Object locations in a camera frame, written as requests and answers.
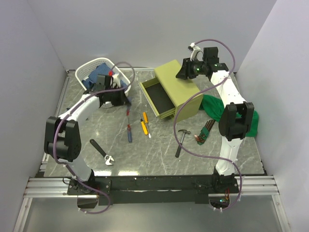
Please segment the olive green tool chest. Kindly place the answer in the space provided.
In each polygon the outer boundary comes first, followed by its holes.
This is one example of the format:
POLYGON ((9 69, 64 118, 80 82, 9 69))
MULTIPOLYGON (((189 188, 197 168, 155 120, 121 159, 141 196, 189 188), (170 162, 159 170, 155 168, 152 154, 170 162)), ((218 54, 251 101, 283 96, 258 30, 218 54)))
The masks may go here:
POLYGON ((139 83, 151 109, 159 119, 175 117, 178 114, 176 122, 180 122, 195 116, 199 110, 203 98, 201 94, 179 110, 191 96, 199 92, 192 80, 176 78, 180 69, 180 63, 172 60, 155 68, 152 79, 139 83))

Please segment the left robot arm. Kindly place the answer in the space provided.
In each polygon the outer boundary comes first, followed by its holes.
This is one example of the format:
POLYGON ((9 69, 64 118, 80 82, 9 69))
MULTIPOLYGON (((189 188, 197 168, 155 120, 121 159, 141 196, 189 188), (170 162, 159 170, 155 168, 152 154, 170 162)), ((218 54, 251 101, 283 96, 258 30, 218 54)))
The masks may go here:
POLYGON ((79 127, 91 114, 105 103, 112 106, 130 106, 124 84, 118 73, 99 74, 80 100, 59 117, 51 116, 46 121, 44 151, 51 155, 56 163, 63 164, 73 178, 80 180, 79 189, 84 194, 95 191, 96 182, 93 170, 80 157, 82 148, 79 127))

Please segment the red blue screwdriver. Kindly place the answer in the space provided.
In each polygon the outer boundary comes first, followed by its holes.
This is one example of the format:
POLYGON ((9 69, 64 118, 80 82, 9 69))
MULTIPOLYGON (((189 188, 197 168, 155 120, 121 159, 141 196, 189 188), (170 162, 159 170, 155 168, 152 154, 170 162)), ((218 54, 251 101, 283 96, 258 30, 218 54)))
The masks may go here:
POLYGON ((130 124, 127 125, 127 139, 129 143, 132 143, 132 133, 130 124))

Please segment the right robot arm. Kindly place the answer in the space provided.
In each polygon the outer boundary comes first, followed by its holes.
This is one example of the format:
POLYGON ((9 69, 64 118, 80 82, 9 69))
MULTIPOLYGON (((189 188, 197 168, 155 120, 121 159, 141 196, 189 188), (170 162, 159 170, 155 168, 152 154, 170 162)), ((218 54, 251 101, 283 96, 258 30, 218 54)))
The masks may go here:
POLYGON ((187 80, 205 75, 216 87, 224 105, 224 111, 219 120, 222 146, 220 158, 214 170, 220 176, 211 181, 212 189, 221 193, 228 187, 228 180, 223 176, 235 173, 234 163, 239 147, 251 128, 254 105, 240 95, 230 77, 227 65, 219 62, 217 47, 205 47, 201 50, 192 43, 188 48, 192 51, 191 56, 183 60, 176 78, 187 80))

